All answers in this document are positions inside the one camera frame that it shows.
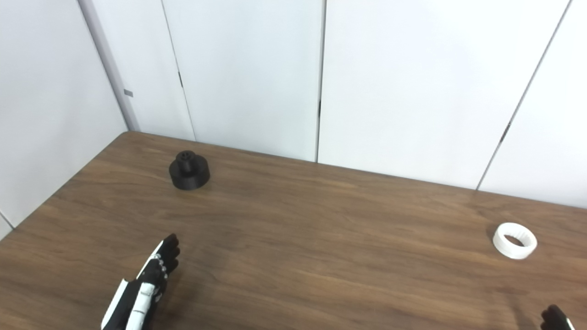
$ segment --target black robotic glove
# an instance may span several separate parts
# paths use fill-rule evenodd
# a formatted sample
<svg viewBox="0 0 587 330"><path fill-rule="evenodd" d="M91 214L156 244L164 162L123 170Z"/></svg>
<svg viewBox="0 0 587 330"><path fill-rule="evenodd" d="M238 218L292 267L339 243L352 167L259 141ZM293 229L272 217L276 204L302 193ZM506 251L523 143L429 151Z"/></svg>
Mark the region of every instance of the black robotic glove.
<svg viewBox="0 0 587 330"><path fill-rule="evenodd" d="M575 330L571 320L556 305L550 305L542 312L544 322L540 325L542 330Z"/></svg>
<svg viewBox="0 0 587 330"><path fill-rule="evenodd" d="M122 280L102 319L102 330L145 330L167 288L180 253L175 234L167 236L131 282Z"/></svg>

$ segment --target white wall panel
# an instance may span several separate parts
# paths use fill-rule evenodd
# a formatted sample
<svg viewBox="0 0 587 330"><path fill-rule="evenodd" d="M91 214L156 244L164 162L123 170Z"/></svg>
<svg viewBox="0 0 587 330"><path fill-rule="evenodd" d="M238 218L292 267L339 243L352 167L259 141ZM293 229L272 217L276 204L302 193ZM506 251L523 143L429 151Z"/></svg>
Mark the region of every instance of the white wall panel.
<svg viewBox="0 0 587 330"><path fill-rule="evenodd" d="M8 233L10 233L11 231L12 229L0 214L0 240L3 239L4 236L8 235Z"/></svg>
<svg viewBox="0 0 587 330"><path fill-rule="evenodd" d="M160 0L80 0L131 128L194 140ZM123 89L133 93L124 95Z"/></svg>
<svg viewBox="0 0 587 330"><path fill-rule="evenodd" d="M314 160L321 0L164 0L196 141Z"/></svg>
<svg viewBox="0 0 587 330"><path fill-rule="evenodd" d="M126 130L75 0L0 0L0 210L19 224Z"/></svg>
<svg viewBox="0 0 587 330"><path fill-rule="evenodd" d="M587 208L586 17L573 1L480 189Z"/></svg>
<svg viewBox="0 0 587 330"><path fill-rule="evenodd" d="M475 188L566 0L336 0L319 162Z"/></svg>

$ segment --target tabletop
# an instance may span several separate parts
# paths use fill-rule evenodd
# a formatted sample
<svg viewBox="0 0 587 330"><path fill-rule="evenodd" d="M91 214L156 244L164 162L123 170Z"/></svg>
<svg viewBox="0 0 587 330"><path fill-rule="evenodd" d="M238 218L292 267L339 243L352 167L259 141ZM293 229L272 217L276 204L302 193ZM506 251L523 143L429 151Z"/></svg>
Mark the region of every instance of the tabletop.
<svg viewBox="0 0 587 330"><path fill-rule="evenodd" d="M182 150L210 181L182 191ZM511 260L497 225L532 230ZM1 329L99 329L170 233L153 329L587 329L587 210L129 132L0 241Z"/></svg>

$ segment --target white plastic ring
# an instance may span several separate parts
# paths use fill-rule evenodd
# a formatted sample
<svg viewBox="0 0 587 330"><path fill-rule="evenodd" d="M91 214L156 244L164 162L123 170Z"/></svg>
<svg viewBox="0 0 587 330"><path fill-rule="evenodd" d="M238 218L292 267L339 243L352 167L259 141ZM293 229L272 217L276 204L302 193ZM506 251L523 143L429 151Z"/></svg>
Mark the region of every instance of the white plastic ring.
<svg viewBox="0 0 587 330"><path fill-rule="evenodd" d="M510 242L505 236L511 236L522 243L522 247ZM502 223L493 235L493 245L504 256L512 259L526 259L538 246L536 236L516 223Z"/></svg>

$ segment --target black cylindrical base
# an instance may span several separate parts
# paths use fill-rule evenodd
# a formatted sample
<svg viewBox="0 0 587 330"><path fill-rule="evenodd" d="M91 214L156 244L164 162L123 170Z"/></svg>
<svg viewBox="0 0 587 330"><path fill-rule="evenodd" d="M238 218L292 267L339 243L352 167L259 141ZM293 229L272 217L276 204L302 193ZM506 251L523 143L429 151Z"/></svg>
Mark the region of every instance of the black cylindrical base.
<svg viewBox="0 0 587 330"><path fill-rule="evenodd" d="M210 169L206 158L193 151L182 151L169 165L169 175L176 188L194 190L205 185L210 179Z"/></svg>

